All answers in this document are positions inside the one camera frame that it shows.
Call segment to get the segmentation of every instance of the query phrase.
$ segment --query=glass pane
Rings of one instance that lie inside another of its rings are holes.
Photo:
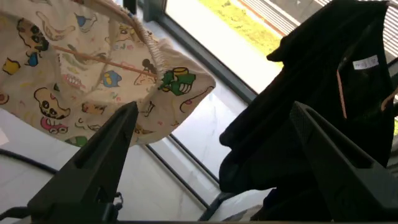
[[[282,35],[239,1],[168,0],[166,13],[258,93],[283,66],[266,59]]]

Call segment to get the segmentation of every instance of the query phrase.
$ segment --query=beige patterned garment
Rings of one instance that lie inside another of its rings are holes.
[[[131,101],[140,111],[131,145],[158,141],[215,87],[201,67],[111,1],[0,1],[0,34],[0,107],[76,146]]]

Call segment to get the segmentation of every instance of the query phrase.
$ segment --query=fabric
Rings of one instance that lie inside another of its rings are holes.
[[[215,87],[200,66],[111,1],[1,1],[0,34],[0,107],[76,146],[131,101],[140,112],[131,145],[158,141]]]
[[[311,176],[289,121],[294,101],[312,107],[386,166],[394,129],[392,102],[381,111],[393,91],[382,41],[386,11],[385,1],[334,0],[281,40],[267,58],[283,62],[282,71],[220,136],[231,148],[220,167],[223,192],[264,190],[288,180],[300,185]]]

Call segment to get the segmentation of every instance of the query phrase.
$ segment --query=black garment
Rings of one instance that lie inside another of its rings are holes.
[[[385,1],[334,0],[281,40],[267,58],[282,61],[282,71],[220,136],[231,148],[220,167],[223,192],[264,190],[292,180],[298,186],[312,175],[289,121],[294,101],[315,109],[386,166],[394,131],[392,102],[380,110],[393,91],[382,41],[386,11]],[[354,61],[373,55],[379,65],[354,69]]]

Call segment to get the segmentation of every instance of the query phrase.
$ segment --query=clothing label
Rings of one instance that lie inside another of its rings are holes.
[[[379,59],[377,55],[373,55],[372,57],[353,62],[353,65],[355,70],[367,69],[379,65]]]

